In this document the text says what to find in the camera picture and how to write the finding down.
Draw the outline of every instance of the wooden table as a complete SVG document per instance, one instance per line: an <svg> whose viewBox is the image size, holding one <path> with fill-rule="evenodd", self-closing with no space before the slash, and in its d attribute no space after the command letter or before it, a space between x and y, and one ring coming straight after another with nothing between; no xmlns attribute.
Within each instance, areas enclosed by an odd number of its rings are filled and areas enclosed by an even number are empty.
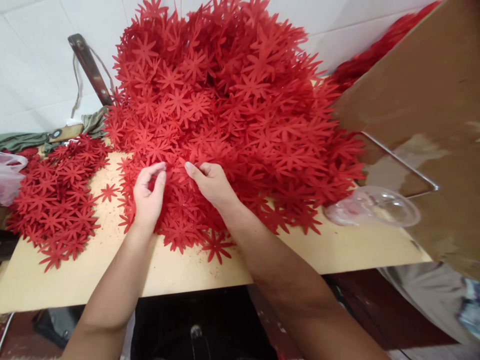
<svg viewBox="0 0 480 360"><path fill-rule="evenodd" d="M98 171L91 181L95 196L106 184L120 183L116 168L121 156L125 154L110 154L111 165ZM119 203L114 198L111 203L107 200L98 204L95 216L101 228L76 261L63 261L58 270L44 273L45 265L38 263L45 256L37 253L31 243L20 241L10 262L0 268L0 313L85 304L124 238L124 227L118 227L122 222ZM295 227L280 238L320 274L432 261L401 228L342 227L322 214L317 219L323 223L319 227L321 236L313 231L304 235L301 228ZM208 263L208 252L199 247L187 249L184 255L171 252L169 246L163 246L162 238L156 235L151 243L154 249L144 297L252 282L235 248L228 249L232 259L220 265L216 259Z"/></svg>

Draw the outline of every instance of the plastic cup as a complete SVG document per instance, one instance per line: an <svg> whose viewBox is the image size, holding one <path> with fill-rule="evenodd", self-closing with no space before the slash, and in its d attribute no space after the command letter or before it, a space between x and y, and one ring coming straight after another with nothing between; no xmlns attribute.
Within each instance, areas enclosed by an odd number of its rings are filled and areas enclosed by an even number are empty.
<svg viewBox="0 0 480 360"><path fill-rule="evenodd" d="M342 226L388 224L406 228L418 224L419 209L395 191L379 186L356 188L349 196L323 209L326 218Z"/></svg>

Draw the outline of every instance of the metal rod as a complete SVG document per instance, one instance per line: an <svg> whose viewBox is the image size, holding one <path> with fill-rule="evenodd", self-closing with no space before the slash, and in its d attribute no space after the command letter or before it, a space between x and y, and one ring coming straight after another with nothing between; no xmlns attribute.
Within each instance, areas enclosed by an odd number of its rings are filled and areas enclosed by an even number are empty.
<svg viewBox="0 0 480 360"><path fill-rule="evenodd" d="M91 86L95 90L96 95L100 99L102 106L112 105L112 98L109 95L109 90L105 85L104 79L100 74L97 63L95 62L84 37L80 34L71 35L68 37L68 43L83 68L86 77L90 81Z"/></svg>
<svg viewBox="0 0 480 360"><path fill-rule="evenodd" d="M416 168L411 167L409 164L407 164L405 161L403 161L400 157L398 157L395 153L393 153L393 151L391 151L388 147L383 145L380 141L378 141L372 135L370 135L369 133L367 133L365 131L360 131L360 132L358 132L358 134L363 135L364 137L369 139L372 143L374 143L379 148L381 148L383 151L385 151L388 155L390 155L394 160L396 160L402 166L404 166L405 168L410 170L412 173L414 173L415 175L417 175L418 177L423 179L431 187L430 191L424 191L424 192L419 192L419 193L416 193L416 194L413 194L413 195L405 196L406 198L408 198L408 199L415 198L417 196L429 194L429 193L438 191L440 189L440 186L437 183L435 183L433 180L431 180L430 178L425 176L423 173L418 171Z"/></svg>
<svg viewBox="0 0 480 360"><path fill-rule="evenodd" d="M1 340L0 340L0 351L2 351L2 346L3 346L4 341L5 341L5 336L7 336L7 331L9 330L10 323L12 322L12 318L14 317L14 314L15 314L15 311L10 314L10 317L8 318L8 321L5 325L5 330L3 330L3 335L2 335Z"/></svg>

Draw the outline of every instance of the forearm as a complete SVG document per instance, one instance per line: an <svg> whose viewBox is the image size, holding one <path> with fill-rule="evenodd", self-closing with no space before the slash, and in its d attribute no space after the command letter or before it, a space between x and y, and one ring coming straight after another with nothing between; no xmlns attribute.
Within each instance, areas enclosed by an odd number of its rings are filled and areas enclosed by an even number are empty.
<svg viewBox="0 0 480 360"><path fill-rule="evenodd" d="M278 312L310 316L338 306L322 277L240 201L219 212L254 282Z"/></svg>
<svg viewBox="0 0 480 360"><path fill-rule="evenodd" d="M112 330L127 326L147 276L152 232L149 226L132 225L88 300L80 324Z"/></svg>

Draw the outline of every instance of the white tile wall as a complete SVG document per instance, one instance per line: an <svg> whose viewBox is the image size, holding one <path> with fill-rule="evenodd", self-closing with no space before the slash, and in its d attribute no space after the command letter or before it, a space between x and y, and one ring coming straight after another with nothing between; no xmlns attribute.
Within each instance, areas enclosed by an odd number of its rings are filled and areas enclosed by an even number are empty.
<svg viewBox="0 0 480 360"><path fill-rule="evenodd" d="M70 117L77 95L67 37L80 33L112 69L115 45L142 0L0 0L0 133L51 131ZM186 17L202 0L163 0ZM377 40L401 15L432 0L270 0L279 13L310 33L304 45L333 70ZM100 71L109 84L100 64ZM81 107L101 104L81 67Z"/></svg>
<svg viewBox="0 0 480 360"><path fill-rule="evenodd" d="M302 46L310 54L318 53L316 59L323 61L318 69L325 70L328 74L339 64L368 49L382 37L390 25L408 13L409 11L396 13L312 35Z"/></svg>

